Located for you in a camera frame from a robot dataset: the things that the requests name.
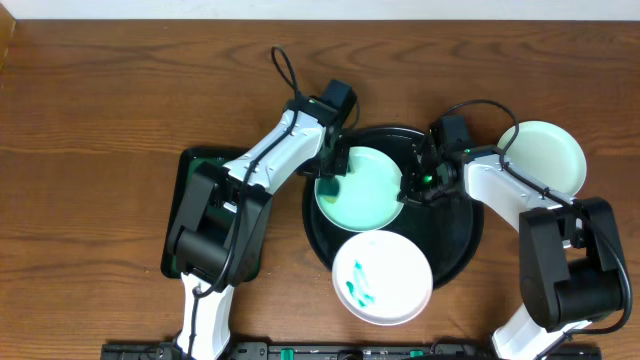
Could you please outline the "mint plate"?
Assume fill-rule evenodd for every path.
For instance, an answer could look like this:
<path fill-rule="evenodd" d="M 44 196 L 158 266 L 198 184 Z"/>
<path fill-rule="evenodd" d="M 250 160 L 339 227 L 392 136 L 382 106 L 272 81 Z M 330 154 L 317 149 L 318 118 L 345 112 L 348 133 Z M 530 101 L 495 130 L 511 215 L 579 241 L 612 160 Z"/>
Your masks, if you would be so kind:
<path fill-rule="evenodd" d="M 587 162 L 579 143 L 549 122 L 520 123 L 506 154 L 519 169 L 565 194 L 576 195 L 586 180 Z"/>
<path fill-rule="evenodd" d="M 397 200 L 402 172 L 384 152 L 365 146 L 349 149 L 347 173 L 333 176 L 340 181 L 335 203 L 313 194 L 322 215 L 333 225 L 351 232 L 381 229 L 402 211 Z"/>

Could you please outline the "green yellow sponge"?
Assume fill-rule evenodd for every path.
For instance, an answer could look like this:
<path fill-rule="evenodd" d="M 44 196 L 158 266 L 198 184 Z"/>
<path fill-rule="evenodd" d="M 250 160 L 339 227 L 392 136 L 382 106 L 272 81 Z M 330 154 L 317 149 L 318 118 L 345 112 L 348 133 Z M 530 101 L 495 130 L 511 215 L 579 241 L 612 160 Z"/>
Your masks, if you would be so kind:
<path fill-rule="evenodd" d="M 340 181 L 335 177 L 320 178 L 316 181 L 316 195 L 325 201 L 335 203 L 340 192 Z"/>

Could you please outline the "white plate with green stain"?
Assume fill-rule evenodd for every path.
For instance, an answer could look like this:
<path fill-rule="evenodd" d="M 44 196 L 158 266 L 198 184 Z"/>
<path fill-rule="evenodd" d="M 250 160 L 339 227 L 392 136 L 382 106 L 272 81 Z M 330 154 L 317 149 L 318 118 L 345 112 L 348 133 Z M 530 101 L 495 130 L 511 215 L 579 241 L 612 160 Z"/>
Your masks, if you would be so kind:
<path fill-rule="evenodd" d="M 384 230 L 347 240 L 336 253 L 331 273 L 345 308 L 379 326 L 401 325 L 417 317 L 434 289 L 423 252 L 408 238 Z"/>

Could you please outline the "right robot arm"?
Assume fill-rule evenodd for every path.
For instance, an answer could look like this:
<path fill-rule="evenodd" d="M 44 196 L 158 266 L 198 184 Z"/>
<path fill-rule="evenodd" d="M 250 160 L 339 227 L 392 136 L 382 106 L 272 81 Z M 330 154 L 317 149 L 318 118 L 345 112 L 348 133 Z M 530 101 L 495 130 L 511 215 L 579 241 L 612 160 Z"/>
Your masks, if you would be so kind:
<path fill-rule="evenodd" d="M 398 199 L 449 197 L 485 204 L 519 234 L 523 303 L 491 337 L 499 358 L 546 359 L 576 335 L 627 323 L 632 287 L 607 201 L 576 200 L 519 170 L 506 148 L 475 146 L 461 115 L 441 117 L 413 145 Z"/>

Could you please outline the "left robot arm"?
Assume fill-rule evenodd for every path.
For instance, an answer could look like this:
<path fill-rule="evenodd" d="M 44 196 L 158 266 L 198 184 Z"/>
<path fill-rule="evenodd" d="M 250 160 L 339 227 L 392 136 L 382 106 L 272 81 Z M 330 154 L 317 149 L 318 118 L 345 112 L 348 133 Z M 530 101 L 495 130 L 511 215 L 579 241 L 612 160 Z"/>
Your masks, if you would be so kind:
<path fill-rule="evenodd" d="M 174 358 L 217 359 L 227 350 L 233 293 L 258 271 L 273 196 L 295 174 L 346 174 L 341 136 L 356 104 L 353 88 L 332 80 L 319 97 L 296 91 L 274 129 L 245 153 L 181 154 L 160 265 L 185 290 Z"/>

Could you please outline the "round black serving tray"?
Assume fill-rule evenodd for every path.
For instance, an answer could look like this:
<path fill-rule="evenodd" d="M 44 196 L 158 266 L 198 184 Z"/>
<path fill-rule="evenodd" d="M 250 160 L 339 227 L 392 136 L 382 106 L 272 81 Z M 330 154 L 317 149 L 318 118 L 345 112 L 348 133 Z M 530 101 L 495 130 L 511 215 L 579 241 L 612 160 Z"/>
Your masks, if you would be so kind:
<path fill-rule="evenodd" d="M 380 150 L 400 168 L 408 166 L 413 147 L 424 133 L 410 127 L 371 127 L 356 131 L 353 146 Z M 302 203 L 304 229 L 315 254 L 328 269 L 339 248 L 354 234 L 332 224 L 315 200 L 315 180 L 305 183 Z M 416 244 L 427 258 L 433 286 L 439 289 L 460 274 L 474 256 L 482 238 L 484 207 L 470 198 L 445 198 L 434 207 L 405 206 L 398 217 L 385 227 Z"/>

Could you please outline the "green rectangular tray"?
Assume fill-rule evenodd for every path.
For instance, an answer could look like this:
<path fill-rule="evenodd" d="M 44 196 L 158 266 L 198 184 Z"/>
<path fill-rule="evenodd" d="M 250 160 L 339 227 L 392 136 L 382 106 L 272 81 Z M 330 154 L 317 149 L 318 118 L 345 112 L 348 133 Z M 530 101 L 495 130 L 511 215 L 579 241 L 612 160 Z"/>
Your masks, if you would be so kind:
<path fill-rule="evenodd" d="M 223 165 L 240 154 L 238 149 L 194 147 L 180 155 L 161 261 L 165 277 L 193 274 L 213 284 L 229 253 L 233 259 L 224 286 L 257 276 L 272 195 L 257 186 L 247 188 L 235 235 L 240 183 L 223 177 Z"/>

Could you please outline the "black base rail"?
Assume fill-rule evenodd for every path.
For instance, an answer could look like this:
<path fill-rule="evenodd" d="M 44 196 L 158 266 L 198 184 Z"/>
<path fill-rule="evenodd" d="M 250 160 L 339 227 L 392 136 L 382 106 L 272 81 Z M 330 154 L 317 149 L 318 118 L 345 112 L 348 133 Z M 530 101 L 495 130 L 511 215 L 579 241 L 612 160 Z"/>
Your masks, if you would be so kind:
<path fill-rule="evenodd" d="M 105 344 L 101 360 L 179 360 L 185 356 L 169 342 L 154 345 Z M 228 360 L 404 360 L 404 359 L 495 359 L 490 350 L 472 344 L 440 343 L 428 347 L 353 347 L 268 345 L 241 342 L 225 350 Z"/>

